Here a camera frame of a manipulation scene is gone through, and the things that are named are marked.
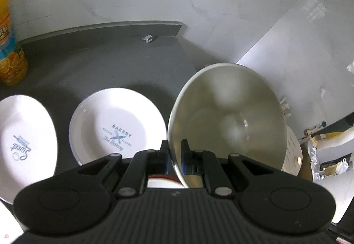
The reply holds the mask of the plain white bowl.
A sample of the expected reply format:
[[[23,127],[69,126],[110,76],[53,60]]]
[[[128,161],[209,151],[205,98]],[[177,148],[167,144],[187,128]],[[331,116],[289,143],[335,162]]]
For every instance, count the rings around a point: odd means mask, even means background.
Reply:
[[[163,177],[150,177],[148,179],[148,188],[162,188],[162,189],[184,189],[184,186],[174,180]]]

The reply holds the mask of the white Bakery plate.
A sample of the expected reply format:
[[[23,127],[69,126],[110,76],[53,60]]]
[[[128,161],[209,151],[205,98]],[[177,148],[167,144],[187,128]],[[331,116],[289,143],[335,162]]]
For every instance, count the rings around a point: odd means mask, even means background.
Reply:
[[[139,151],[159,150],[167,128],[147,97],[126,88],[107,88],[78,105],[68,138],[74,158],[84,165],[109,154],[132,158]]]

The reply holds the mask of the white bowl with printed base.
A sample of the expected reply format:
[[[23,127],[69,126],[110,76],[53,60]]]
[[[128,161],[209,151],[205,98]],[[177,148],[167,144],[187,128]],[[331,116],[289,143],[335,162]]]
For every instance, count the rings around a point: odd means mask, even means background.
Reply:
[[[192,150],[218,158],[237,153],[281,169],[286,156],[286,120],[278,97],[251,69],[217,63],[195,73],[178,94],[167,139],[173,168],[186,188],[199,188],[199,176],[182,173],[181,140]]]

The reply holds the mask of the white Sweet plate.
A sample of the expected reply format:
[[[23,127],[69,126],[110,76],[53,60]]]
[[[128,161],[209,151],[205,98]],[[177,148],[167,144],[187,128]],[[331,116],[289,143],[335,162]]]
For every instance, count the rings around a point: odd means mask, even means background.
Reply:
[[[46,108],[27,95],[1,100],[1,200],[55,174],[58,141]]]

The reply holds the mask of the white rice cooker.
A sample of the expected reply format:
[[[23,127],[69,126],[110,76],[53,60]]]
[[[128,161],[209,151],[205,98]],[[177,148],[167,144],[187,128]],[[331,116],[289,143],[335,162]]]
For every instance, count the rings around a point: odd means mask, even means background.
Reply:
[[[293,130],[287,126],[287,149],[281,170],[297,176],[302,165],[302,149]]]

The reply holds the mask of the small white clip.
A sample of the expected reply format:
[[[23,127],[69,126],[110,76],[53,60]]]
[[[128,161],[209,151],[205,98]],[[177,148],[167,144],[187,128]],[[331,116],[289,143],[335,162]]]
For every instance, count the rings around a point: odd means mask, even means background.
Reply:
[[[143,40],[146,44],[149,44],[150,42],[152,42],[152,41],[154,40],[154,37],[153,37],[153,35],[149,34],[149,35],[143,37],[142,40]]]

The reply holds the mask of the orange juice bottle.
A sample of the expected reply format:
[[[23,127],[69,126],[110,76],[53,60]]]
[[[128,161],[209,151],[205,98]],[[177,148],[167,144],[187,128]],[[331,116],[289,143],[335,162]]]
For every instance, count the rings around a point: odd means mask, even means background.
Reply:
[[[18,84],[26,75],[28,61],[18,44],[12,26],[8,0],[1,0],[1,82],[8,86]]]

